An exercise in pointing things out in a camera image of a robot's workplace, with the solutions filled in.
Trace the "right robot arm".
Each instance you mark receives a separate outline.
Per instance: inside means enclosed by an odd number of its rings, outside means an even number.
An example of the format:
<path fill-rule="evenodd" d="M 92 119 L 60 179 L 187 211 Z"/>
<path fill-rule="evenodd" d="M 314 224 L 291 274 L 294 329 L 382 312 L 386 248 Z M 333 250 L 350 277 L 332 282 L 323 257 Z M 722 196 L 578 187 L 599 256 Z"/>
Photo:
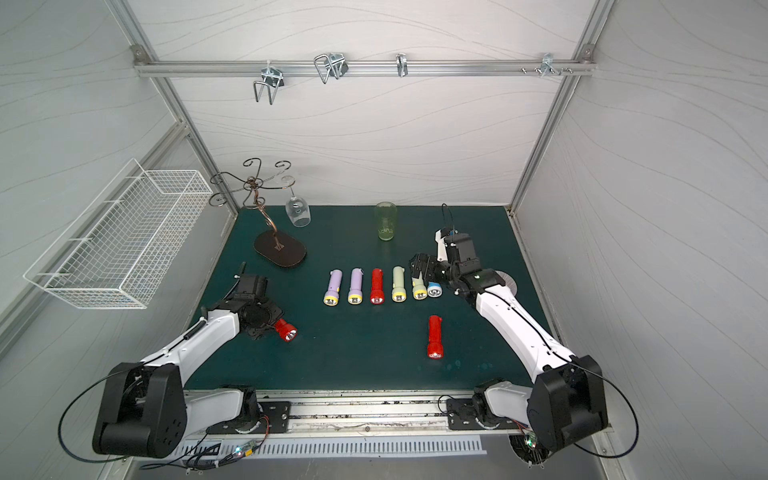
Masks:
<path fill-rule="evenodd" d="M 528 464 L 542 464 L 605 430 L 605 388 L 611 382 L 599 364 L 589 355 L 576 356 L 550 335 L 517 299 L 514 280 L 482 266 L 468 234 L 446 227 L 436 232 L 435 242 L 436 254 L 411 259 L 415 296 L 437 298 L 450 291 L 466 300 L 501 335 L 532 382 L 524 387 L 491 380 L 468 400 L 449 399 L 450 428 L 516 428 L 511 444 Z"/>

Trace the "blue flashlight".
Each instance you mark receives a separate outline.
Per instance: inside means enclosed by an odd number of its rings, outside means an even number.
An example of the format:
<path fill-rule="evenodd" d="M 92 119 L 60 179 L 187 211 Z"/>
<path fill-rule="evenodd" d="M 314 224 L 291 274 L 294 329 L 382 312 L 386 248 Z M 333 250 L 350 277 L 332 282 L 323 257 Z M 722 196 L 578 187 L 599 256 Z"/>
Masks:
<path fill-rule="evenodd" d="M 438 282 L 430 282 L 427 285 L 427 294 L 430 298 L 439 298 L 442 293 L 442 286 Z"/>

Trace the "purple flashlight row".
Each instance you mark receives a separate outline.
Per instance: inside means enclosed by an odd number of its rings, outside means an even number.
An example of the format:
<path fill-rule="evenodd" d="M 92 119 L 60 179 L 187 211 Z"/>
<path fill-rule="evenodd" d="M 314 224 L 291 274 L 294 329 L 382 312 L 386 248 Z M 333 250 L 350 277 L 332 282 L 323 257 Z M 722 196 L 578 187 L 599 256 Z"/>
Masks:
<path fill-rule="evenodd" d="M 347 301 L 351 305 L 359 305 L 363 302 L 363 275 L 364 272 L 361 268 L 354 268 L 351 271 L 350 288 L 347 296 Z"/>
<path fill-rule="evenodd" d="M 336 306 L 339 303 L 339 290 L 341 281 L 343 278 L 343 272 L 339 269 L 334 269 L 330 272 L 329 283 L 327 291 L 324 294 L 323 302 L 327 306 Z"/>

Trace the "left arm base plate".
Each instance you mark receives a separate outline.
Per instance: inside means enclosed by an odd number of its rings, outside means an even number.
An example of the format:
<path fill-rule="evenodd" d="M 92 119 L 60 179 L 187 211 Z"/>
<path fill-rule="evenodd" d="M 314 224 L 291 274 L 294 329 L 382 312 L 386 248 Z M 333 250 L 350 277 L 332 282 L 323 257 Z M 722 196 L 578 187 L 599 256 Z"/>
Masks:
<path fill-rule="evenodd" d="M 246 408 L 232 420 L 219 422 L 206 429 L 209 435 L 257 435 L 285 433 L 288 429 L 291 403 L 259 401 L 255 409 Z"/>

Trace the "red flashlight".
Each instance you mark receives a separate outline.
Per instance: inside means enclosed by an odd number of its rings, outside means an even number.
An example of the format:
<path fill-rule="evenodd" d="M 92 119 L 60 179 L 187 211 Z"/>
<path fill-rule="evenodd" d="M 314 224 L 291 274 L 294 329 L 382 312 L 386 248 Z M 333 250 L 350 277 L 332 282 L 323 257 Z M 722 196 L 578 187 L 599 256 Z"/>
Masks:
<path fill-rule="evenodd" d="M 384 300 L 383 271 L 380 268 L 375 268 L 371 276 L 370 302 L 373 305 L 381 305 Z"/>
<path fill-rule="evenodd" d="M 429 318 L 427 356 L 435 360 L 442 359 L 444 356 L 442 318 L 438 315 L 431 315 Z"/>
<path fill-rule="evenodd" d="M 274 325 L 275 331 L 285 342 L 291 342 L 297 335 L 297 329 L 294 325 L 284 319 L 279 319 Z"/>

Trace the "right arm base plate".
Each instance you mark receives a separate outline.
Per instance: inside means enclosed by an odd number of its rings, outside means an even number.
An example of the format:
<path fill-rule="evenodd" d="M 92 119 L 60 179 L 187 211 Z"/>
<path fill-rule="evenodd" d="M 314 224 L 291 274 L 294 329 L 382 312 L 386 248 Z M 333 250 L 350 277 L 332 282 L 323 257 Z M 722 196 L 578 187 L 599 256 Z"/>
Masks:
<path fill-rule="evenodd" d="M 454 398 L 446 396 L 438 401 L 440 410 L 452 431 L 464 430 L 527 430 L 528 425 L 508 417 L 497 416 L 479 396 Z"/>

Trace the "pale green flashlight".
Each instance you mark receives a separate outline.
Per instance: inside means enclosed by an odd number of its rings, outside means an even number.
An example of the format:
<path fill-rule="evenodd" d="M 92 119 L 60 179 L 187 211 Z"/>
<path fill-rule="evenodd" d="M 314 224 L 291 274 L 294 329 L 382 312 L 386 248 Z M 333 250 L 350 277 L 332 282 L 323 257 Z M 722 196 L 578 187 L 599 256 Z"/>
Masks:
<path fill-rule="evenodd" d="M 427 287 L 421 276 L 412 278 L 412 294 L 415 300 L 424 300 L 428 297 Z"/>
<path fill-rule="evenodd" d="M 395 266 L 392 270 L 391 298 L 395 303 L 402 303 L 407 299 L 407 292 L 405 289 L 405 269 L 402 266 Z"/>

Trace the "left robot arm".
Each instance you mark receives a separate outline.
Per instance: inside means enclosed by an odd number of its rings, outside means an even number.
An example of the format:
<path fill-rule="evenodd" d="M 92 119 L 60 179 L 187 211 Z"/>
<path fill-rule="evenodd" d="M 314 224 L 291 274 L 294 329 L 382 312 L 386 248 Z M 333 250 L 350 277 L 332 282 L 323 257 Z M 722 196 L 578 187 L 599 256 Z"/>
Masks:
<path fill-rule="evenodd" d="M 159 351 L 123 362 L 100 379 L 104 389 L 92 437 L 94 463 L 130 457 L 163 459 L 191 433 L 235 420 L 241 433 L 265 424 L 247 387 L 192 393 L 185 386 L 222 346 L 245 333 L 254 338 L 283 319 L 267 295 L 268 280 L 240 273 L 235 284 L 199 320 Z"/>

